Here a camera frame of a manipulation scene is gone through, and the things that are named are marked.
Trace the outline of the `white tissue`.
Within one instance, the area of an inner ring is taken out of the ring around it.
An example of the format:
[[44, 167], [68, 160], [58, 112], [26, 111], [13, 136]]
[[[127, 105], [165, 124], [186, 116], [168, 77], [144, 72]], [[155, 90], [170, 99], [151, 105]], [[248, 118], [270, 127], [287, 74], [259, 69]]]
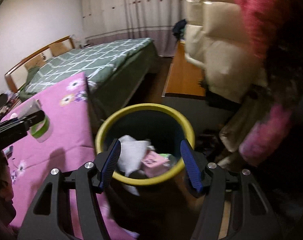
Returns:
[[129, 135], [119, 138], [121, 153], [118, 159], [118, 169], [127, 178], [146, 179], [147, 176], [141, 169], [141, 160], [148, 150], [154, 150], [154, 146], [147, 140], [136, 140]]

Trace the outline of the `pink red small carton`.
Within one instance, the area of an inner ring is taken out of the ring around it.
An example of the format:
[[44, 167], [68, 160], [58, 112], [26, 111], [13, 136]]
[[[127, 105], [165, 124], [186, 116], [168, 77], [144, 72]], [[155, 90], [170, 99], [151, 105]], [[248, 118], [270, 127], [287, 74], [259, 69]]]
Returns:
[[171, 154], [148, 150], [141, 160], [141, 169], [148, 178], [153, 178], [169, 171], [176, 163], [176, 158]]

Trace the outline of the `yellow-rimmed dark trash bin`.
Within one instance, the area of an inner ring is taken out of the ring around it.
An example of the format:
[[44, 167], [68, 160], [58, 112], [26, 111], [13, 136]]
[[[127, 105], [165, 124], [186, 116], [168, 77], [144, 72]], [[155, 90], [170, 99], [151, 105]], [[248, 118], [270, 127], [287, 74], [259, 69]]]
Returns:
[[179, 111], [160, 104], [141, 103], [109, 116], [98, 129], [97, 152], [120, 141], [120, 158], [113, 173], [130, 195], [140, 197], [155, 186], [176, 178], [184, 169], [180, 143], [195, 145], [188, 119]]

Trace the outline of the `pink floral tablecloth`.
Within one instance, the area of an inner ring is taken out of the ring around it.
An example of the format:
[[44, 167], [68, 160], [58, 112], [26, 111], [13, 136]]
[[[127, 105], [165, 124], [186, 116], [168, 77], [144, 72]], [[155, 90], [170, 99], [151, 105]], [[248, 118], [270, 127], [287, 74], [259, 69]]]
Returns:
[[45, 119], [8, 146], [17, 239], [130, 239], [110, 217], [100, 170], [107, 156], [92, 139], [88, 101], [61, 106], [62, 85], [36, 94], [14, 109], [22, 119]]

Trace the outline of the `wooden headboard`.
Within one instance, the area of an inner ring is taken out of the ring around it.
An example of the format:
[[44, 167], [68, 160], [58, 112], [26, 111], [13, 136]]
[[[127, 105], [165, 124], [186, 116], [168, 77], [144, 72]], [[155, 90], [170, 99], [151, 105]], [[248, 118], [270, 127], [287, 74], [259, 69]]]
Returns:
[[[66, 46], [71, 49], [75, 48], [73, 39], [70, 36], [65, 36], [53, 43], [63, 42]], [[53, 58], [54, 56], [49, 49], [49, 45], [42, 47], [41, 49], [37, 50], [36, 52], [32, 53], [31, 55], [27, 56], [26, 58], [22, 59], [18, 64], [16, 64], [13, 68], [11, 68], [6, 74], [4, 75], [5, 81], [9, 90], [13, 93], [17, 93], [20, 88], [26, 83], [28, 70], [24, 67], [24, 64], [27, 63], [29, 60], [34, 58], [42, 58], [45, 62], [49, 59]]]

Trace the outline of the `brown square pillow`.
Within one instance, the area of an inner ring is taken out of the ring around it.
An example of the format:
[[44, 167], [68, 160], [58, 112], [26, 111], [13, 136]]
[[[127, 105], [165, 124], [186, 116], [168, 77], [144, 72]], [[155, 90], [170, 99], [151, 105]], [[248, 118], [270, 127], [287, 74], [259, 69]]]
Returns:
[[42, 58], [34, 58], [29, 60], [27, 63], [24, 64], [24, 67], [26, 68], [26, 70], [35, 68], [35, 67], [39, 67], [41, 68], [42, 66], [44, 66], [46, 64], [46, 62], [42, 59]]
[[49, 45], [49, 49], [54, 57], [60, 56], [64, 53], [67, 53], [71, 50], [63, 42], [57, 42]]

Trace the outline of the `orange wooden desk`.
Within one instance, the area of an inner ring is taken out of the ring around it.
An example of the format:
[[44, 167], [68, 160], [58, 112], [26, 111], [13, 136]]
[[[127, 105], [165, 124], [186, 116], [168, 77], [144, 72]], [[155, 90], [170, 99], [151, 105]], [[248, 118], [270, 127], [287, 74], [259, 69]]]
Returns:
[[171, 96], [203, 100], [205, 98], [205, 89], [199, 85], [199, 82], [203, 78], [203, 71], [199, 67], [187, 62], [184, 54], [184, 44], [178, 42], [162, 97]]

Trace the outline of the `green plaid bed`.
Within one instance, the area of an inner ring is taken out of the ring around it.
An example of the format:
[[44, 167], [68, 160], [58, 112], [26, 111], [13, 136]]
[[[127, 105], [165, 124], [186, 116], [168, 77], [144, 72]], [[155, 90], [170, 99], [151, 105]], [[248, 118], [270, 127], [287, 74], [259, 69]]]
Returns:
[[26, 101], [61, 84], [61, 106], [89, 101], [97, 119], [106, 119], [127, 105], [157, 59], [150, 38], [72, 49], [28, 70], [19, 97]]

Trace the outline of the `cream puffer jacket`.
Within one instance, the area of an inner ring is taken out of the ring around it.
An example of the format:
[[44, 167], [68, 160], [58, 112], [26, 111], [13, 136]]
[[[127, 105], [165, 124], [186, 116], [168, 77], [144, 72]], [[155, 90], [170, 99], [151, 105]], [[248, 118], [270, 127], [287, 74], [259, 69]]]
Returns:
[[185, 58], [205, 71], [211, 92], [239, 103], [250, 85], [266, 86], [234, 0], [184, 0], [184, 10]]

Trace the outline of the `pile of dark clothes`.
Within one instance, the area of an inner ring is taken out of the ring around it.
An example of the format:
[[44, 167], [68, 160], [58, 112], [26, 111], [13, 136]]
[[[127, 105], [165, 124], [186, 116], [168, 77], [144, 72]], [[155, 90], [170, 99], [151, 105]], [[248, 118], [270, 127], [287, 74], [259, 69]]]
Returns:
[[180, 20], [174, 25], [172, 29], [172, 34], [178, 41], [183, 39], [186, 25], [187, 21], [185, 19]]

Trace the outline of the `pink white striped curtain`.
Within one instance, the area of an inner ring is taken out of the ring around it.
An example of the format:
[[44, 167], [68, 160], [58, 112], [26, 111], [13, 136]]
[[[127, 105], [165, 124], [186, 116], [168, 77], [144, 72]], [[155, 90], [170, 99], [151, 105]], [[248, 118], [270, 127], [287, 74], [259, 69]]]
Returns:
[[81, 0], [87, 43], [149, 37], [158, 55], [175, 54], [173, 27], [184, 19], [183, 0]]

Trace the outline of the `red quilted jacket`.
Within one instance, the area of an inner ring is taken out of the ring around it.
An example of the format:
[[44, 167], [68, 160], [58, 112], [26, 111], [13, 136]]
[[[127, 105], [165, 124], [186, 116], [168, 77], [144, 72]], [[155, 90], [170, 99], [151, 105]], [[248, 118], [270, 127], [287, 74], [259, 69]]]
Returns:
[[288, 49], [295, 38], [297, 0], [234, 0], [239, 5], [250, 45], [266, 61], [272, 50]]

